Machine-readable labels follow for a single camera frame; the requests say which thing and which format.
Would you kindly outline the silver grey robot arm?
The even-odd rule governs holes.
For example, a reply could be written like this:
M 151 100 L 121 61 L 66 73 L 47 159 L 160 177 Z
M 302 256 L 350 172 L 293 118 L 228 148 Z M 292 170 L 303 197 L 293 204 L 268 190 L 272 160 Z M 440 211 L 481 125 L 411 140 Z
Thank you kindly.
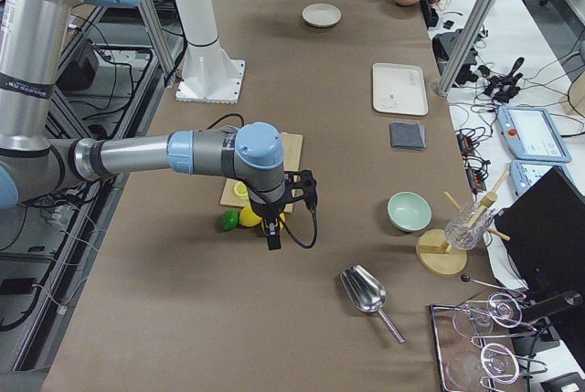
M 141 0 L 5 0 L 1 22 L 1 205 L 14 207 L 83 181 L 171 168 L 244 182 L 270 249 L 293 201 L 280 133 L 266 122 L 237 130 L 180 131 L 113 141 L 49 139 L 50 100 L 71 9 L 134 7 Z

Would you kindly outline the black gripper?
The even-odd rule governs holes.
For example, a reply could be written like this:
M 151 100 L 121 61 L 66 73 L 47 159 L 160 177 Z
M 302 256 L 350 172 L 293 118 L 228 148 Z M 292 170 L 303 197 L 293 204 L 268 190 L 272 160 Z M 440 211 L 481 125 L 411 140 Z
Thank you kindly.
M 267 234 L 268 250 L 279 250 L 281 248 L 280 214 L 286 204 L 281 198 L 254 190 L 249 191 L 249 200 L 252 211 L 261 218 L 261 224 Z

